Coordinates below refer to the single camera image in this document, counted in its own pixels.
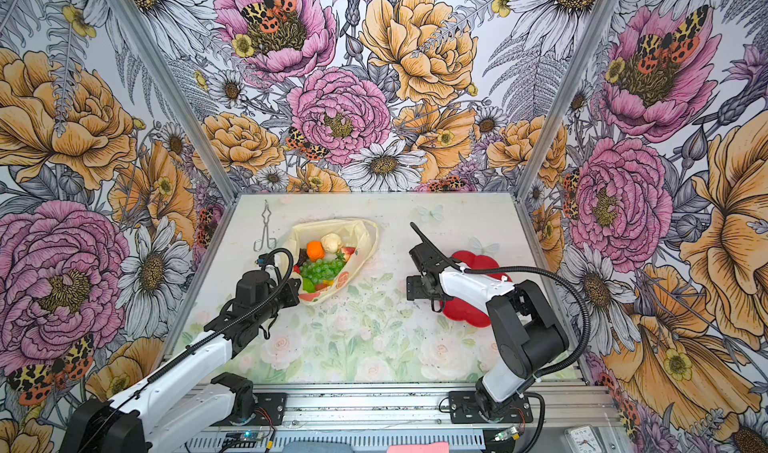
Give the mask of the translucent yellowish plastic bag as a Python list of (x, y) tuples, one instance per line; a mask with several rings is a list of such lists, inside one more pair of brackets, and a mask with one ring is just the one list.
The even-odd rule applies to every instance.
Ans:
[[(330, 285), (318, 284), (313, 287), (301, 277), (296, 260), (301, 248), (305, 249), (311, 241), (320, 241), (328, 233), (339, 234), (344, 246), (337, 254), (325, 253), (323, 259), (342, 257), (346, 261), (346, 266)], [(346, 289), (365, 263), (373, 257), (379, 239), (379, 227), (373, 221), (347, 218), (297, 224), (280, 239), (277, 245), (291, 252), (294, 265), (289, 269), (290, 276), (300, 281), (299, 300), (310, 304), (323, 302)]]

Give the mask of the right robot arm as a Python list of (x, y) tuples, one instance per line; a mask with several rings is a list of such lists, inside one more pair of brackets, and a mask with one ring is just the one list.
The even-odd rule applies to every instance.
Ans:
[(490, 320), (500, 361), (476, 383), (474, 403), (484, 419), (501, 420), (539, 378), (578, 359), (583, 347), (570, 350), (569, 336), (539, 285), (501, 278), (530, 273), (556, 280), (554, 274), (531, 266), (472, 269), (445, 255), (415, 223), (410, 227), (421, 242), (409, 251), (418, 273), (406, 279), (407, 299), (428, 300), (436, 313), (461, 300)]

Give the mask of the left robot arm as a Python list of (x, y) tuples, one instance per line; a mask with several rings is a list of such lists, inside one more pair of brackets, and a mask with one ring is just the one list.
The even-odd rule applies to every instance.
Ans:
[(218, 422), (249, 422), (257, 411), (252, 382), (217, 370), (267, 334), (280, 310), (298, 305), (300, 287), (291, 276), (244, 273), (234, 298), (183, 351), (110, 399), (78, 407), (61, 451), (172, 452)]

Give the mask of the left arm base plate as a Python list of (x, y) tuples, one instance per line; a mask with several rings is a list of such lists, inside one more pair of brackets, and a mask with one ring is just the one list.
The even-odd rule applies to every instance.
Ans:
[(235, 402), (231, 422), (244, 426), (281, 426), (288, 395), (282, 392), (252, 392)]

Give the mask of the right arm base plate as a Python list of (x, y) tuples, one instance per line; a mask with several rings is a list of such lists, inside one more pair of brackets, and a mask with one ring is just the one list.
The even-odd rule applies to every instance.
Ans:
[(513, 393), (503, 402), (495, 402), (479, 392), (450, 391), (448, 414), (452, 424), (529, 424), (533, 422), (533, 412), (526, 396)]

